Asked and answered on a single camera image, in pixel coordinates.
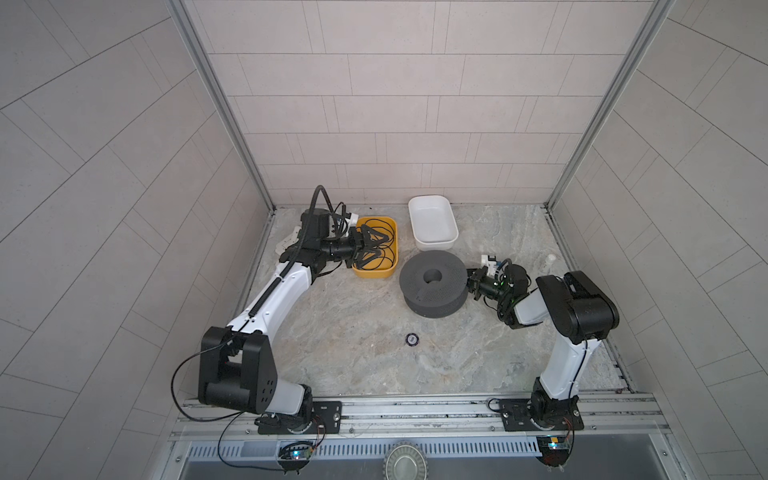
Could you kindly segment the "grey cable spool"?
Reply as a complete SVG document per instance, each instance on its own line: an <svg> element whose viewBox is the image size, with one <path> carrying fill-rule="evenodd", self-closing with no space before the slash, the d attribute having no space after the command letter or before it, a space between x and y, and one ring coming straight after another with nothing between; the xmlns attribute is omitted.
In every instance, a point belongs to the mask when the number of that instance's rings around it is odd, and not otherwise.
<svg viewBox="0 0 768 480"><path fill-rule="evenodd" d="M468 297L467 281L461 259L441 250L415 255L399 275L406 305L426 318L444 318L458 311Z"/></svg>

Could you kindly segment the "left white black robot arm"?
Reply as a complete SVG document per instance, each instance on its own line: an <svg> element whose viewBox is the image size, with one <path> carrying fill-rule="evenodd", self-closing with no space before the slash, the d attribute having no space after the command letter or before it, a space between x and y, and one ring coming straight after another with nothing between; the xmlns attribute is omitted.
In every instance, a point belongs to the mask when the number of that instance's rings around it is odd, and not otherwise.
<svg viewBox="0 0 768 480"><path fill-rule="evenodd" d="M329 264L364 270L396 263L396 226L362 219L334 205L323 186L313 192L300 224L287 237L275 271L256 298L224 327L201 339L197 399L226 416L264 415L274 428L302 433L318 422L309 386L279 379L271 341L302 295Z"/></svg>

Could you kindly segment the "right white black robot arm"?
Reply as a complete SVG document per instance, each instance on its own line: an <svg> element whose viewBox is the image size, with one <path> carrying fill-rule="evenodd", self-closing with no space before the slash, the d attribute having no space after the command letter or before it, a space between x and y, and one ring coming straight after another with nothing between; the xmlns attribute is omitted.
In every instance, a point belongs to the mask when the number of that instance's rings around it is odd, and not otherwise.
<svg viewBox="0 0 768 480"><path fill-rule="evenodd" d="M468 293L475 300L494 301L497 318L511 329L549 323L556 331L530 398L491 399L487 407L508 432L583 429L579 384L593 353L620 323L615 303L580 270L531 280L509 259L484 256L482 266L469 268L467 275Z"/></svg>

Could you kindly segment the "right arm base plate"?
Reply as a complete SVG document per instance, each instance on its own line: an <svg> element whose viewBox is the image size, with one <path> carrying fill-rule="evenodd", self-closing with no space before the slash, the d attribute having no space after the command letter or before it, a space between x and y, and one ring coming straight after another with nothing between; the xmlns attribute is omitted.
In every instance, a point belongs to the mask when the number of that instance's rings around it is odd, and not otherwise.
<svg viewBox="0 0 768 480"><path fill-rule="evenodd" d="M584 429L584 421L578 400L578 396L567 400L550 400L544 397L501 399L499 409L504 430L581 431Z"/></svg>

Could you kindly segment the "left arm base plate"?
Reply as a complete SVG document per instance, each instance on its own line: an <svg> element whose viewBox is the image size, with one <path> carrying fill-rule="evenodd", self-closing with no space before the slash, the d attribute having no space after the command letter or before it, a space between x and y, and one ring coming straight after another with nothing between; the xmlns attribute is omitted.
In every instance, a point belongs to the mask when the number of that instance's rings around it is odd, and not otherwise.
<svg viewBox="0 0 768 480"><path fill-rule="evenodd" d="M312 403L308 418L291 417L281 414L262 417L258 420L260 435L309 435L321 433L337 434L340 431L343 403L341 401L317 401Z"/></svg>

